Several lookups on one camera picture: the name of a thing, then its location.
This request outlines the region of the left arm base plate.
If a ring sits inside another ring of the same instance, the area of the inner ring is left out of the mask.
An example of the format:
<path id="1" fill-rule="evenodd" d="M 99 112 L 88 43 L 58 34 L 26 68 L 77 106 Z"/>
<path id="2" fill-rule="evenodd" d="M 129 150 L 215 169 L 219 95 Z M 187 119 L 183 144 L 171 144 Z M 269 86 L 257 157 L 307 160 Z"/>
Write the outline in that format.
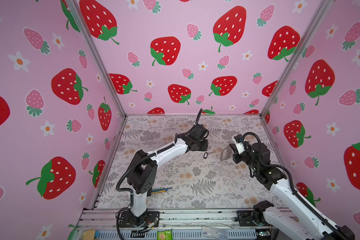
<path id="1" fill-rule="evenodd" d="M 123 211 L 119 217 L 119 226 L 121 228 L 145 228 L 153 224 L 153 227 L 159 226 L 160 212 L 146 211 L 140 217 L 136 217 L 130 210 Z"/>

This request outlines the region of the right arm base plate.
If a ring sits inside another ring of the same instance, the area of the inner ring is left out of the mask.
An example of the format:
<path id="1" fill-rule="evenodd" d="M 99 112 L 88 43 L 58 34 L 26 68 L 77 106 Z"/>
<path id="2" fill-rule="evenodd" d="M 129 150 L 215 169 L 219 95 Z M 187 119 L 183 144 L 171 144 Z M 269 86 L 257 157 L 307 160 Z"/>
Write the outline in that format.
<path id="1" fill-rule="evenodd" d="M 237 217 L 234 219 L 241 227 L 270 227 L 266 222 L 263 212 L 254 211 L 237 211 Z"/>

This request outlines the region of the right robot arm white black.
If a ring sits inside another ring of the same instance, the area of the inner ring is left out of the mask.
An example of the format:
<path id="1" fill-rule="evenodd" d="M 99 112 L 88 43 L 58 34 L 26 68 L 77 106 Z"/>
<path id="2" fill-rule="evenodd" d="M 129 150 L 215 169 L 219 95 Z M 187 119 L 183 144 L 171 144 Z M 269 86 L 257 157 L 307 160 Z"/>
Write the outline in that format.
<path id="1" fill-rule="evenodd" d="M 257 226 L 271 225 L 292 240 L 353 240 L 355 234 L 347 226 L 340 227 L 314 207 L 295 188 L 291 173 L 283 166 L 272 165 L 270 151 L 260 138 L 247 132 L 234 136 L 230 144 L 236 164 L 245 163 L 251 178 L 256 178 L 277 196 L 298 218 L 284 215 L 269 201 L 253 206 L 249 219 Z"/>

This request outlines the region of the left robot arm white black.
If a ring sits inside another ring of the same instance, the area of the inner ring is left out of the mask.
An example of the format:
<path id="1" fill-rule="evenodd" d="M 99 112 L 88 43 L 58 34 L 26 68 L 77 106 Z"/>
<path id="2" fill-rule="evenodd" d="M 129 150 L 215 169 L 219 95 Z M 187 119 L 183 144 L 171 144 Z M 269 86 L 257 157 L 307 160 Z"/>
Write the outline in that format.
<path id="1" fill-rule="evenodd" d="M 148 191 L 152 189 L 157 170 L 180 155 L 207 151 L 209 131 L 199 124 L 202 113 L 203 110 L 200 109 L 196 122 L 190 130 L 176 134 L 170 144 L 150 152 L 137 151 L 126 172 L 119 179 L 116 191 L 130 194 L 130 206 L 125 211 L 136 226 L 142 225 L 148 214 Z"/>

